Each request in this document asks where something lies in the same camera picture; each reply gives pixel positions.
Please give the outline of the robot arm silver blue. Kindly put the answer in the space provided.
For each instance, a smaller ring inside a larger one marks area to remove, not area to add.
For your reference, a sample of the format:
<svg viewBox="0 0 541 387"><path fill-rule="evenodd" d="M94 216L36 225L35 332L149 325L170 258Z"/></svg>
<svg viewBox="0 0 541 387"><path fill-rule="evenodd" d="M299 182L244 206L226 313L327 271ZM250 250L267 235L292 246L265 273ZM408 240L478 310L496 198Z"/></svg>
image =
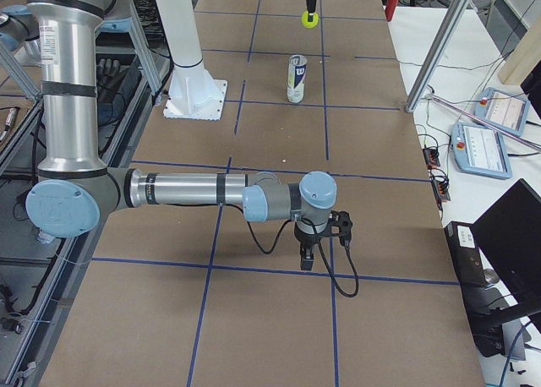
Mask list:
<svg viewBox="0 0 541 387"><path fill-rule="evenodd" d="M143 204L225 205L248 223L293 222L301 268L338 235L335 180L310 172L285 184L270 173L143 173L109 167L98 153L96 32L107 21L134 20L132 0L27 0L39 24L46 157L25 208L32 223L59 238L93 230L116 210Z"/></svg>

